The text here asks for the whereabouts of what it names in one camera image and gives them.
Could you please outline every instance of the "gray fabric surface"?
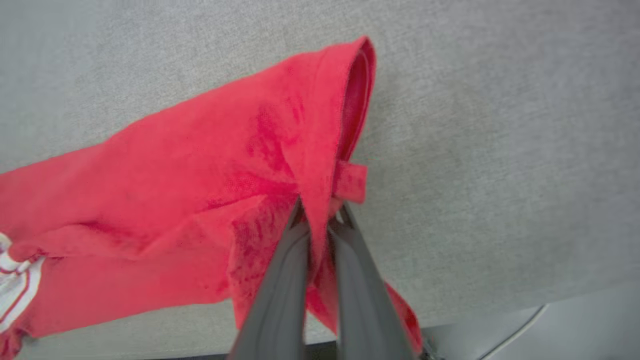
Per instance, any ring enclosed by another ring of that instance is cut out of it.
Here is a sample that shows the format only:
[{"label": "gray fabric surface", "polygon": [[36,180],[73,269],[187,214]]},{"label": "gray fabric surface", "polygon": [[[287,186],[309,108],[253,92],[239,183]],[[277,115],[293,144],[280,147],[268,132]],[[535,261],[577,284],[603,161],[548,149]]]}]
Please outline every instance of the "gray fabric surface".
[{"label": "gray fabric surface", "polygon": [[[633,0],[4,1],[0,171],[363,33],[379,67],[354,210],[422,325],[638,278]],[[189,306],[29,341],[20,358],[205,354],[234,334],[228,304]]]}]

